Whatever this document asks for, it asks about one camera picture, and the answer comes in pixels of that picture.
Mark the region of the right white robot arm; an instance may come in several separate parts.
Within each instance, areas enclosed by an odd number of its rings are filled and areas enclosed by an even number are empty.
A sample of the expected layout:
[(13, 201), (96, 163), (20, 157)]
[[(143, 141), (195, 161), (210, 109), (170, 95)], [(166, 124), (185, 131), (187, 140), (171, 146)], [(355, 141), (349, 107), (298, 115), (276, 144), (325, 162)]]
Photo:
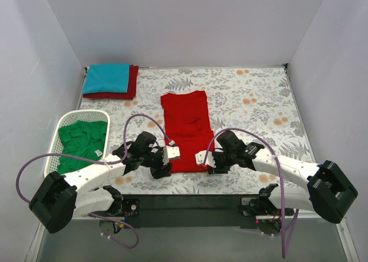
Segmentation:
[(307, 163), (276, 155), (266, 144), (245, 144), (232, 130), (216, 137), (219, 151), (200, 151), (195, 159), (209, 174), (226, 174), (234, 165), (279, 177), (296, 187), (273, 183), (259, 190), (258, 197), (246, 205), (247, 213), (271, 215), (285, 209), (314, 211), (326, 221), (338, 224), (356, 200), (358, 192), (340, 167), (333, 161)]

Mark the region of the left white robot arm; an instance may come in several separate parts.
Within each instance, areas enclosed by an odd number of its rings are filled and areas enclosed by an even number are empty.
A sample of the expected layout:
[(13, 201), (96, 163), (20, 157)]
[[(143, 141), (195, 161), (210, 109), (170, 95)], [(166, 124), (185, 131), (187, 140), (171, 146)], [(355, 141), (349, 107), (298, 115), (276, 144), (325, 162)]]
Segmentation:
[(114, 217), (123, 214), (124, 197), (106, 181), (122, 177), (140, 166), (147, 167), (155, 179), (170, 176), (172, 161), (180, 158), (179, 147), (170, 141), (156, 145), (156, 137), (142, 132), (135, 141), (125, 142), (107, 155), (74, 172), (51, 172), (29, 203), (29, 209), (49, 233), (57, 233), (73, 218), (102, 212)]

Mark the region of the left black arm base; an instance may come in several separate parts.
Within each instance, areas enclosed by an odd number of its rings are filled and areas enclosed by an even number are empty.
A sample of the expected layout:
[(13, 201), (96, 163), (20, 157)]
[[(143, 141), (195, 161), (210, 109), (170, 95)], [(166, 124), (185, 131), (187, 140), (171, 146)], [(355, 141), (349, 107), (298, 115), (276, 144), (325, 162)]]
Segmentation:
[(140, 214), (141, 202), (137, 198), (124, 198), (121, 194), (110, 195), (112, 204), (106, 210), (95, 210), (94, 214), (103, 217), (118, 219), (128, 222), (130, 218), (136, 218)]

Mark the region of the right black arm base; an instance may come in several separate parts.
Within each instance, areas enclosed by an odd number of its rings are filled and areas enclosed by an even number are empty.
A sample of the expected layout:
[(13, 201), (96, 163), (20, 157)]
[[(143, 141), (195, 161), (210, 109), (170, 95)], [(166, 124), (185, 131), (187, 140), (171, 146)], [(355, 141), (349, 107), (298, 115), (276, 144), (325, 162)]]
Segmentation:
[(281, 208), (277, 208), (271, 203), (269, 197), (275, 189), (280, 189), (276, 183), (272, 183), (259, 190), (259, 194), (254, 198), (242, 198), (238, 206), (239, 212), (246, 217), (264, 216), (266, 218), (255, 220), (256, 227), (263, 229), (265, 233), (279, 233), (282, 229)]

